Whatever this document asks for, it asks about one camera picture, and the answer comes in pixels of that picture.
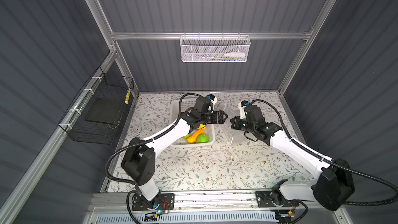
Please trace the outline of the clear zip top bag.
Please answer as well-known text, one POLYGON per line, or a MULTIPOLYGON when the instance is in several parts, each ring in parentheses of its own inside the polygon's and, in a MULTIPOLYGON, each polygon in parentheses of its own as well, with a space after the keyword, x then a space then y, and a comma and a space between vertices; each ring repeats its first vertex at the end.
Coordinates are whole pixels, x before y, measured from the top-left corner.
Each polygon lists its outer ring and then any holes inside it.
POLYGON ((235 130, 232 127, 231 120, 234 120, 235 116, 240 116, 240 112, 237 107, 233 107, 231 104, 220 102, 215 106, 215 110, 224 111, 228 116, 224 124, 220 125, 220 129, 224 134, 224 140, 228 147, 237 147, 238 145, 245 144, 244 132, 235 130))

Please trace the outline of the green pear toy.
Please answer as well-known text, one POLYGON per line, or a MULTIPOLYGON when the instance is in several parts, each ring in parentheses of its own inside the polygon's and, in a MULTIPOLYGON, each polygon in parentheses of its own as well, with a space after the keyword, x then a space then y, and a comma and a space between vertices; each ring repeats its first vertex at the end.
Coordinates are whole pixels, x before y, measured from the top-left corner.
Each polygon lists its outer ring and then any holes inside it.
POLYGON ((191 136, 191 134, 187 134, 187 135, 183 136, 182 138, 187 140, 190 136, 191 136))

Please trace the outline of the yellow round fruit toy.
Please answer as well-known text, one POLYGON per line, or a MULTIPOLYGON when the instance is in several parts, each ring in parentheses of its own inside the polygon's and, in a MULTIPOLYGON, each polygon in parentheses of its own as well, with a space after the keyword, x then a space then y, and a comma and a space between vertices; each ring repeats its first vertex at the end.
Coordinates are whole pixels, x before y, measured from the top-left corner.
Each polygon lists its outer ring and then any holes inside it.
POLYGON ((198 130, 202 130, 202 129, 205 129, 205 128, 206 128, 206 125, 204 125, 204 124, 200 124, 200 126, 199 126, 198 130))

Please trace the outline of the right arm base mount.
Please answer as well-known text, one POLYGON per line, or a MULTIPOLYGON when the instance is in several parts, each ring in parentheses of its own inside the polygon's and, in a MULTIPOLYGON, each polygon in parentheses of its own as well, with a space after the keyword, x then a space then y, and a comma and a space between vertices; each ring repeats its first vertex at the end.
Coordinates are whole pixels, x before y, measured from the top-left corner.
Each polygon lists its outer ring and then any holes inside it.
POLYGON ((297 200, 287 200, 281 193, 280 187, 287 179, 279 181, 271 189, 259 190, 255 192, 258 207, 287 207, 293 208, 299 206, 297 200))

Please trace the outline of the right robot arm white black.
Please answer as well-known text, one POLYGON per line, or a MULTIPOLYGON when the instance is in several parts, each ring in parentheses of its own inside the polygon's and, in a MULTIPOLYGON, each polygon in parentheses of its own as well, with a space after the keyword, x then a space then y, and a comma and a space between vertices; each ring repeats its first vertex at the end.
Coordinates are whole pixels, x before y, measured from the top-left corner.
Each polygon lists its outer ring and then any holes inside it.
POLYGON ((317 201, 324 208, 336 211, 355 192, 350 172, 328 164, 327 156, 308 146, 300 142, 294 144, 283 127, 265 121, 260 107, 248 101, 242 101, 238 107, 239 116, 230 120, 234 132, 242 132, 250 141, 262 141, 285 153, 314 178, 303 183, 293 179, 279 181, 268 197, 275 206, 283 206, 291 200, 317 201))

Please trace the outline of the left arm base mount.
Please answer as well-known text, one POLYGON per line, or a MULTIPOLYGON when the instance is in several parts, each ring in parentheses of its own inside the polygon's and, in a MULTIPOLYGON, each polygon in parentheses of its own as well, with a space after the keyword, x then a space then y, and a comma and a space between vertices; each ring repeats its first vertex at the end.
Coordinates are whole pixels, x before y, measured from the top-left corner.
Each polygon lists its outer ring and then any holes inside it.
POLYGON ((135 195, 132 200, 133 211, 157 211, 173 210, 175 194, 159 193, 153 200, 147 200, 144 196, 135 195))

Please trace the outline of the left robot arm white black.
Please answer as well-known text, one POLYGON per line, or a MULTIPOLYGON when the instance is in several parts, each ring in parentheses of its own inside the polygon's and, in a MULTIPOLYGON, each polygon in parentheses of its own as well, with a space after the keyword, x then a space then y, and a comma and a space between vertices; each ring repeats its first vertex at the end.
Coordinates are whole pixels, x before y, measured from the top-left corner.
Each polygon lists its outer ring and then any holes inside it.
POLYGON ((147 201, 160 197, 153 175, 157 156, 175 141, 199 129, 201 125, 223 124, 228 115, 214 110, 217 97, 213 94, 201 96, 196 93, 184 94, 178 103, 178 115, 174 122, 160 132, 143 139, 131 140, 134 147, 128 148, 121 161, 121 168, 136 183, 135 188, 147 201))

